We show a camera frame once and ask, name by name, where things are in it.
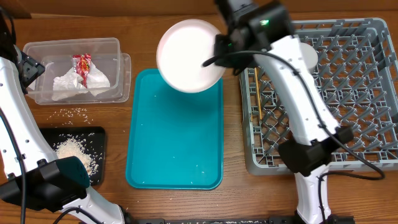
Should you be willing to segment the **wooden chopstick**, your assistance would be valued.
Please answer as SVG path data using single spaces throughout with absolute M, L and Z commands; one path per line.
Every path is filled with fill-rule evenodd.
M 259 89 L 259 75 L 258 75 L 258 67 L 254 68 L 254 81 L 256 85 L 256 97 L 257 97 L 257 105 L 258 105 L 258 112 L 259 112 L 259 122 L 262 122 L 262 105 L 261 105 L 261 94 Z

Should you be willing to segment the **large pink plate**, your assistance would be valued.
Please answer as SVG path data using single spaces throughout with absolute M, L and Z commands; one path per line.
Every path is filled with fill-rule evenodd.
M 215 37 L 220 31 L 199 19 L 180 21 L 169 28 L 157 46 L 157 68 L 172 88 L 199 93 L 217 83 L 225 68 L 203 62 L 214 56 Z

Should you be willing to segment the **white napkin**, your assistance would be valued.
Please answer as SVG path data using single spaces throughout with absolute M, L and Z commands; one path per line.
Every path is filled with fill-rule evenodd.
M 73 68 L 62 75 L 53 79 L 53 95 L 52 100 L 58 101 L 65 98 L 73 97 L 78 94 L 87 93 L 86 87 L 81 82 L 83 78 L 77 74 Z
M 87 76 L 87 89 L 90 89 L 90 93 L 93 96 L 97 96 L 106 90 L 93 90 L 94 88 L 109 88 L 110 82 L 107 76 L 96 68 L 95 64 L 91 62 L 90 72 Z

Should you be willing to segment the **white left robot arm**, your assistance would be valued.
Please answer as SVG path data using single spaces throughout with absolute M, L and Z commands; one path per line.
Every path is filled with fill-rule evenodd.
M 1 200 L 20 206 L 21 223 L 28 208 L 60 212 L 56 223 L 68 214 L 83 223 L 133 223 L 90 185 L 79 158 L 58 158 L 40 132 L 24 96 L 43 72 L 18 49 L 12 16 L 1 9 L 1 157 L 7 177 Z

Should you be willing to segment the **red snack wrapper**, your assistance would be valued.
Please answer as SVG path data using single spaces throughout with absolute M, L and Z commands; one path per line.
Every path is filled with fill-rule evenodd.
M 87 87 L 86 81 L 87 76 L 90 72 L 91 67 L 91 55 L 90 54 L 81 54 L 81 55 L 73 55 L 72 64 L 74 71 L 82 77 L 81 84 L 84 87 Z

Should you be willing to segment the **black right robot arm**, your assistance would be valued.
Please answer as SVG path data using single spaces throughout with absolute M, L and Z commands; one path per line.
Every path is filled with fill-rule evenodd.
M 271 79 L 289 117 L 292 139 L 278 152 L 294 173 L 298 205 L 287 223 L 353 223 L 353 217 L 331 213 L 326 181 L 332 174 L 331 154 L 345 148 L 354 134 L 338 124 L 318 93 L 288 10 L 279 1 L 259 6 L 216 0 L 216 6 L 228 32 L 216 36 L 214 55 L 205 66 L 232 68 L 239 74 L 256 63 Z

